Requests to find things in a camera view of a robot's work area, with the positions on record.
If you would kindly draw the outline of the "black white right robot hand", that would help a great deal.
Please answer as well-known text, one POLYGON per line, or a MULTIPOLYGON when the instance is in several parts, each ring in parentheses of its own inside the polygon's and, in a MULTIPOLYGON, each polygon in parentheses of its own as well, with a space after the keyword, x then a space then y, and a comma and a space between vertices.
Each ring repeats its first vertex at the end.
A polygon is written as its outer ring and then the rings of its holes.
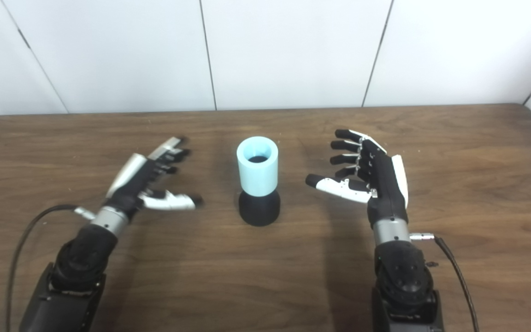
POLYGON ((308 174, 305 183, 319 191, 366 206, 373 227, 382 220, 408 222, 407 177, 402 157, 390 156, 371 136, 355 130, 336 130, 333 150, 346 153, 330 158, 345 164, 333 177, 308 174))

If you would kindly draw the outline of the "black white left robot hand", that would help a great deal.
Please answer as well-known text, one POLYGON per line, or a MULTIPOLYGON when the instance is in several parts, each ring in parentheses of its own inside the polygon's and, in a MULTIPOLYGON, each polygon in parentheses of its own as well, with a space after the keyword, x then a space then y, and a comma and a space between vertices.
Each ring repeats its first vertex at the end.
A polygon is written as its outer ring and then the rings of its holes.
POLYGON ((163 176, 175 174, 190 150, 182 148, 184 137, 171 137, 148 155, 134 153, 124 164, 106 193, 104 207, 131 220, 142 209, 195 210, 204 204, 199 194, 174 194, 151 187, 163 176))

